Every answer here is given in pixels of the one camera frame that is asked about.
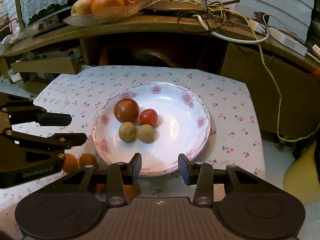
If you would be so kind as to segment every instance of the plastic bag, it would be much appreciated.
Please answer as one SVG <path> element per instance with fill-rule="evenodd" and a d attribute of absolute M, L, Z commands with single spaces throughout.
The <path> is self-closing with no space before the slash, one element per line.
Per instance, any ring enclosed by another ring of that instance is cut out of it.
<path fill-rule="evenodd" d="M 13 30 L 13 34 L 10 34 L 8 36 L 6 36 L 2 41 L 1 44 L 13 44 L 15 43 L 19 38 L 20 34 L 20 28 L 19 26 L 15 27 L 15 29 Z"/>

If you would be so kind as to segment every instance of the yellow cable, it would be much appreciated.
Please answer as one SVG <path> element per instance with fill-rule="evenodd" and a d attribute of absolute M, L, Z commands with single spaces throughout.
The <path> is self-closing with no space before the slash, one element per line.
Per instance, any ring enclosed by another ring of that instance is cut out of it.
<path fill-rule="evenodd" d="M 247 18 L 246 18 L 245 16 L 243 16 L 242 14 L 240 14 L 240 13 L 238 13 L 238 12 L 235 12 L 235 11 L 227 10 L 227 9 L 224 9 L 224 8 L 217 9 L 217 10 L 214 10 L 214 11 L 221 11 L 221 10 L 223 10 L 223 11 L 228 11 L 228 12 L 230 12 L 230 13 L 232 13 L 232 14 L 235 14 L 235 15 L 238 15 L 238 16 L 242 17 L 243 19 L 245 19 L 245 21 L 247 22 L 248 26 L 251 28 L 251 26 L 249 25 L 249 22 L 248 22 Z M 252 28 L 251 28 L 251 31 L 252 31 L 253 36 L 255 37 L 255 39 L 258 40 L 258 37 L 257 37 L 256 33 L 254 32 L 254 30 L 253 30 Z M 278 87 L 278 84 L 277 84 L 277 82 L 276 82 L 275 77 L 273 76 L 273 74 L 271 73 L 271 71 L 270 71 L 270 70 L 268 69 L 268 67 L 266 66 L 266 63 L 265 63 L 265 61 L 264 61 L 264 56 L 263 56 L 263 52 L 262 52 L 261 45 L 258 44 L 258 47 L 259 47 L 259 51 L 260 51 L 260 56 L 261 56 L 262 64 L 263 64 L 264 68 L 266 69 L 266 71 L 268 72 L 268 74 L 270 75 L 270 77 L 272 78 L 272 80 L 273 80 L 273 82 L 274 82 L 274 84 L 275 84 L 275 86 L 276 86 L 276 89 L 277 89 L 277 91 L 278 91 L 278 93 L 279 93 L 279 108 L 278 108 L 278 118 L 277 118 L 277 136 L 278 136 L 278 138 L 279 138 L 280 140 L 283 140 L 283 141 L 286 141 L 286 142 L 297 142 L 297 141 L 300 141 L 300 140 L 309 138 L 311 135 L 314 135 L 314 134 L 318 131 L 318 129 L 319 129 L 319 127 L 320 127 L 320 124 L 318 124 L 317 129 L 316 129 L 313 133 L 311 133 L 311 134 L 309 134 L 308 136 L 305 136 L 305 137 L 300 137 L 300 138 L 298 138 L 298 139 L 296 139 L 296 140 L 284 139 L 284 138 L 282 138 L 282 137 L 279 135 L 279 122 L 280 122 L 280 109 L 281 109 L 282 95 L 281 95 L 281 92 L 280 92 L 280 89 L 279 89 L 279 87 Z"/>

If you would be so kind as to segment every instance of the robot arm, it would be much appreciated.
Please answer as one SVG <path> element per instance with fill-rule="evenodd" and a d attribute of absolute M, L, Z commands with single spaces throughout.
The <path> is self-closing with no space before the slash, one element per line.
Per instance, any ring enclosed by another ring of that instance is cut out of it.
<path fill-rule="evenodd" d="M 60 172 L 64 150 L 86 142 L 84 133 L 59 133 L 43 138 L 13 131 L 11 125 L 37 122 L 67 126 L 69 114 L 47 113 L 29 98 L 0 93 L 0 188 L 13 187 Z"/>

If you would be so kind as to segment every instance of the plate rim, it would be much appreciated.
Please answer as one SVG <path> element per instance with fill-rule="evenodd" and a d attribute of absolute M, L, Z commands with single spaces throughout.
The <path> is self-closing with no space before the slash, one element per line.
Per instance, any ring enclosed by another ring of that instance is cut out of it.
<path fill-rule="evenodd" d="M 114 93 L 113 95 L 111 95 L 108 99 L 106 99 L 102 104 L 101 106 L 99 107 L 99 109 L 97 110 L 94 118 L 93 118 L 93 123 L 92 123 L 92 141 L 93 141 L 93 145 L 94 145 L 94 148 L 95 150 L 97 151 L 97 153 L 99 154 L 99 156 L 103 159 L 103 161 L 107 164 L 107 165 L 111 165 L 113 162 L 111 162 L 108 158 L 106 158 L 105 156 L 102 157 L 97 146 L 96 146 L 96 127 L 97 127 L 97 124 L 98 124 L 98 114 L 100 112 L 100 110 L 104 109 L 106 107 L 106 105 L 112 100 L 114 99 L 115 97 L 118 97 L 122 92 L 130 89 L 130 88 L 136 88 L 136 87 L 140 87 L 140 86 L 145 86 L 145 85 L 150 85 L 150 84 L 156 84 L 156 85 L 159 85 L 159 84 L 165 84 L 165 85 L 170 85 L 170 86 L 174 86 L 174 87 L 177 87 L 179 89 L 181 89 L 182 91 L 187 91 L 187 92 L 190 92 L 192 94 L 192 97 L 195 97 L 196 100 L 199 102 L 199 104 L 202 106 L 202 109 L 204 111 L 204 113 L 206 114 L 206 119 L 208 120 L 208 125 L 206 127 L 206 130 L 205 130 L 205 139 L 201 142 L 200 146 L 196 149 L 196 154 L 190 159 L 190 161 L 194 160 L 201 152 L 202 150 L 204 149 L 205 145 L 207 144 L 208 142 L 208 139 L 209 139 L 209 134 L 210 134 L 210 129 L 211 129 L 211 118 L 210 118 L 210 113 L 209 113 L 209 110 L 207 108 L 207 106 L 205 105 L 205 103 L 201 100 L 201 98 L 199 98 L 199 96 L 194 93 L 192 90 L 189 90 L 188 88 L 185 88 L 181 85 L 177 85 L 177 84 L 173 84 L 173 83 L 170 83 L 170 82 L 166 82 L 166 81 L 146 81 L 146 82 L 139 82 L 137 84 L 132 84 L 130 86 L 127 86 L 119 91 L 117 91 L 116 93 Z M 171 168 L 168 168 L 166 170 L 162 170 L 162 171 L 152 171 L 152 172 L 140 172 L 139 176 L 141 177 L 157 177 L 157 176 L 162 176 L 162 175 L 165 175 L 165 174 L 170 174 L 170 173 L 173 173 L 175 171 L 177 171 L 179 168 L 178 168 L 178 165 L 176 166 L 173 166 Z"/>

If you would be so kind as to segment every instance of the cherry print tablecloth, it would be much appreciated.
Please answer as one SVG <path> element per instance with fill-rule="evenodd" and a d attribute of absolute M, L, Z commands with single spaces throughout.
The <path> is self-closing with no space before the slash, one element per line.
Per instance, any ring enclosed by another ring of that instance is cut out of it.
<path fill-rule="evenodd" d="M 84 132 L 87 142 L 69 153 L 79 158 L 82 153 L 96 156 L 99 168 L 107 165 L 98 156 L 92 142 L 93 118 L 100 105 L 115 92 L 139 82 L 166 81 L 195 92 L 207 105 L 212 128 L 208 143 L 195 161 L 205 161 L 214 168 L 239 165 L 265 179 L 261 136 L 249 91 L 244 83 L 206 73 L 165 67 L 102 66 L 87 68 L 78 75 L 62 74 L 35 99 L 36 105 L 48 112 L 72 115 L 67 127 L 41 127 L 34 122 L 14 125 L 13 129 L 42 137 L 58 132 Z M 0 190 L 0 229 L 14 239 L 21 233 L 14 219 L 20 199 L 61 178 L 63 172 L 16 187 Z M 184 185 L 179 172 L 160 177 L 140 178 L 141 196 L 193 196 L 194 186 Z M 215 185 L 215 200 L 224 196 L 223 187 Z"/>

